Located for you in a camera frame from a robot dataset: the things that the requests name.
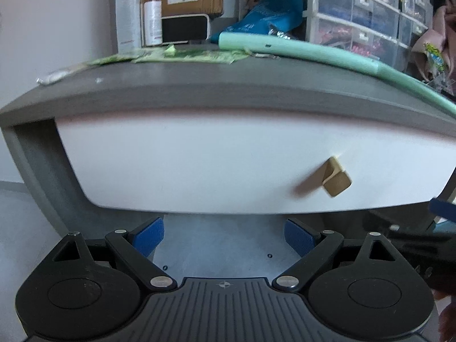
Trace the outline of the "brass drawer knob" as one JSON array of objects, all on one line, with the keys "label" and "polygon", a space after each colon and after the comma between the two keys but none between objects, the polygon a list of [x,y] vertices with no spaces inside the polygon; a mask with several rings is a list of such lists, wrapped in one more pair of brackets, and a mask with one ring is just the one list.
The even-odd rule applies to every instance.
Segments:
[{"label": "brass drawer knob", "polygon": [[335,157],[330,157],[325,163],[321,186],[332,197],[336,197],[348,189],[352,180]]}]

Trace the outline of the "white drawer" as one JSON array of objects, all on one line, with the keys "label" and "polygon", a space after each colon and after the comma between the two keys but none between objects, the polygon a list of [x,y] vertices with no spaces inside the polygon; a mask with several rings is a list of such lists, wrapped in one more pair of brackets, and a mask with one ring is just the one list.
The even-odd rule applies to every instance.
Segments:
[{"label": "white drawer", "polygon": [[[140,111],[68,117],[56,127],[84,194],[135,211],[284,214],[379,208],[438,195],[455,139],[307,113]],[[338,159],[352,180],[321,186]]]}]

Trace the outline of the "clear plastic drawer organizer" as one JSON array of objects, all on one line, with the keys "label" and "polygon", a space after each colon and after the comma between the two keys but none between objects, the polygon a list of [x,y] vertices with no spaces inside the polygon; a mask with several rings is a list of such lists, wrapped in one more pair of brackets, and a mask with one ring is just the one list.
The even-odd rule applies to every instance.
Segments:
[{"label": "clear plastic drawer organizer", "polygon": [[432,15],[431,0],[307,0],[305,39],[403,72],[412,46],[431,28]]}]

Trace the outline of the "acrylic cartoon figure stand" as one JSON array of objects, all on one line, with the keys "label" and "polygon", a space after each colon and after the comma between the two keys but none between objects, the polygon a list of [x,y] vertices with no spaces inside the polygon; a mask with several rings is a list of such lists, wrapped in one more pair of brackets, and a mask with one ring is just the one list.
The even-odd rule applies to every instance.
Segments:
[{"label": "acrylic cartoon figure stand", "polygon": [[441,51],[431,43],[424,44],[424,53],[427,58],[428,85],[437,92],[453,97],[453,80],[449,76],[449,67],[444,61]]}]

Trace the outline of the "grey wooden desk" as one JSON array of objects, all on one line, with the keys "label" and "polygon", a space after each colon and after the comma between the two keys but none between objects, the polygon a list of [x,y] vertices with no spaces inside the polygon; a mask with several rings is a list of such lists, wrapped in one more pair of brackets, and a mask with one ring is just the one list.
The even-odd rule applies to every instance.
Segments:
[{"label": "grey wooden desk", "polygon": [[[118,63],[28,91],[1,110],[1,131],[26,187],[59,232],[129,228],[154,213],[95,205],[64,150],[61,118],[140,111],[307,113],[455,139],[455,118],[386,81],[288,58],[233,64]],[[455,196],[455,169],[438,198]]]}]

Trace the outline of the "green cartoon sachet packet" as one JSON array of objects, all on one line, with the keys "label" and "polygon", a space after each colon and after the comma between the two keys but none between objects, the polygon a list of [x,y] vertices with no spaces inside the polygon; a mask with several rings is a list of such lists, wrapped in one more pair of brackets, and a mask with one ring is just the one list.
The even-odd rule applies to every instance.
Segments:
[{"label": "green cartoon sachet packet", "polygon": [[151,49],[140,49],[133,50],[130,52],[117,53],[110,56],[102,57],[95,60],[90,60],[84,63],[81,63],[83,67],[89,66],[103,66],[114,63],[123,63],[123,62],[134,62],[135,60],[142,60],[146,58],[163,58],[165,54],[165,49],[163,48],[151,48]]}]

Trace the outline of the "cotton swab packet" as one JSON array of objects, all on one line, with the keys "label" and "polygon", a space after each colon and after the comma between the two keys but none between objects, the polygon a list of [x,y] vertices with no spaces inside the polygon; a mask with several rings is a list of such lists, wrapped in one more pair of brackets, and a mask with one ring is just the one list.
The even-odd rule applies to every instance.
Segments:
[{"label": "cotton swab packet", "polygon": [[55,70],[52,73],[46,74],[45,76],[38,77],[36,83],[41,86],[49,86],[61,81],[68,76],[78,73],[79,71],[85,70],[86,68],[87,66],[85,64],[78,64],[60,70]]}]

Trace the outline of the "green label sachet packet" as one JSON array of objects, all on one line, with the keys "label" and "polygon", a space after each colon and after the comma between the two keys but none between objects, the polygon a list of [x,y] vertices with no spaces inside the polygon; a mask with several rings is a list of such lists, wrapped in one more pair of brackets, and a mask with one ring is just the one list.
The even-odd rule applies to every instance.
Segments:
[{"label": "green label sachet packet", "polygon": [[144,55],[132,60],[133,63],[222,63],[232,64],[250,55],[239,50],[176,49],[174,45],[166,48],[150,49]]}]

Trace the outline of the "torn white wrapper scrap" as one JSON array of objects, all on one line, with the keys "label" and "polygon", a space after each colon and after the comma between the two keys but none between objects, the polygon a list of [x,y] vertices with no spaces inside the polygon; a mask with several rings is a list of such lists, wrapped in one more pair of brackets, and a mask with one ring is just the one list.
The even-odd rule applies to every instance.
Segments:
[{"label": "torn white wrapper scrap", "polygon": [[249,54],[250,56],[258,59],[273,59],[273,60],[279,60],[279,56],[275,56],[273,54],[267,54],[267,53],[258,53],[258,52],[251,52]]}]

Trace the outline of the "pink cloth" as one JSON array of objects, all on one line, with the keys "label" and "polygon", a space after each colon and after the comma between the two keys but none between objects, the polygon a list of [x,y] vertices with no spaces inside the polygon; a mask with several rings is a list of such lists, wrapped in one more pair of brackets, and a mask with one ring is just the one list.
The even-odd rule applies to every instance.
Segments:
[{"label": "pink cloth", "polygon": [[442,55],[448,68],[448,76],[455,70],[455,0],[446,0],[433,16],[432,28],[415,42],[411,56],[420,76],[426,82],[431,80],[431,64],[425,53],[425,45],[431,44]]}]

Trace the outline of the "mint electric fly swatter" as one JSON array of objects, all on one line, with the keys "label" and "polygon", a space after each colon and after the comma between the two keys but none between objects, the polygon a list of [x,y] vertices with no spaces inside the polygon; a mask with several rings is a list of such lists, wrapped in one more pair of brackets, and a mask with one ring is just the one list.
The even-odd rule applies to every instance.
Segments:
[{"label": "mint electric fly swatter", "polygon": [[297,60],[335,66],[383,80],[395,88],[408,91],[413,97],[455,117],[455,104],[421,83],[379,60],[346,50],[277,36],[241,32],[220,32],[211,37],[222,50],[244,50],[253,53],[286,56]]}]

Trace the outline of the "clear toner bottle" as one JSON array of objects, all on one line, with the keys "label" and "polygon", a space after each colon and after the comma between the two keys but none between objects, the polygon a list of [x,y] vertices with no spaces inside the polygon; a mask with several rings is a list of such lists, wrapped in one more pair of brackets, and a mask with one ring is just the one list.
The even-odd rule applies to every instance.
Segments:
[{"label": "clear toner bottle", "polygon": [[141,0],[143,46],[162,45],[162,0]]}]

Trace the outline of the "white black smart display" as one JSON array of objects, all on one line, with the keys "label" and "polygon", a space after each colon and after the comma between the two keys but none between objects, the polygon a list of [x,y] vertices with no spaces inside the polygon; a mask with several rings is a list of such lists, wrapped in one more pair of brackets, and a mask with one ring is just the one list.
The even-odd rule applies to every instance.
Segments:
[{"label": "white black smart display", "polygon": [[206,14],[162,17],[162,43],[179,44],[205,41],[211,35],[210,19]]}]

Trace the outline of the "blue plastic bag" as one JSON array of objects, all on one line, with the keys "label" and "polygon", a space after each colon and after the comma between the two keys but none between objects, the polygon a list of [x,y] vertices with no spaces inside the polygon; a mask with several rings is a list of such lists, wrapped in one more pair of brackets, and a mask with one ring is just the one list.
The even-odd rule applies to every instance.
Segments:
[{"label": "blue plastic bag", "polygon": [[239,22],[211,36],[212,43],[218,43],[225,32],[268,35],[273,26],[281,32],[299,27],[303,21],[304,0],[261,0]]}]

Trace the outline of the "white tall carton box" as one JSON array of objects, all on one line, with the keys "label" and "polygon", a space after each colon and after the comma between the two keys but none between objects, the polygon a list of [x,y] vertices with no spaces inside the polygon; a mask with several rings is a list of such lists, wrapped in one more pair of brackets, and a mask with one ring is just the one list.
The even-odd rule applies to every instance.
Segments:
[{"label": "white tall carton box", "polygon": [[141,48],[141,0],[115,0],[117,50],[119,53]]}]

